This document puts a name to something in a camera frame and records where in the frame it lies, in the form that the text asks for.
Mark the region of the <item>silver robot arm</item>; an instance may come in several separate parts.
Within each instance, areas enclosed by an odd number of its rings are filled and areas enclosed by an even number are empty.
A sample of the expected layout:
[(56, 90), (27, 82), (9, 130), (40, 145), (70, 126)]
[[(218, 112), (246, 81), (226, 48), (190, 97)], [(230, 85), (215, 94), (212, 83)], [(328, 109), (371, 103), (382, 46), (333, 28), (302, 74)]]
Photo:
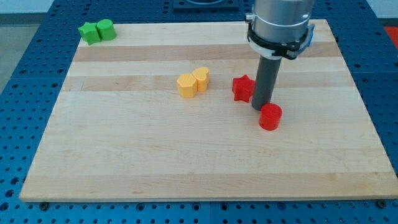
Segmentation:
[(251, 48), (269, 60), (296, 59), (311, 43), (314, 0), (255, 0), (245, 15)]

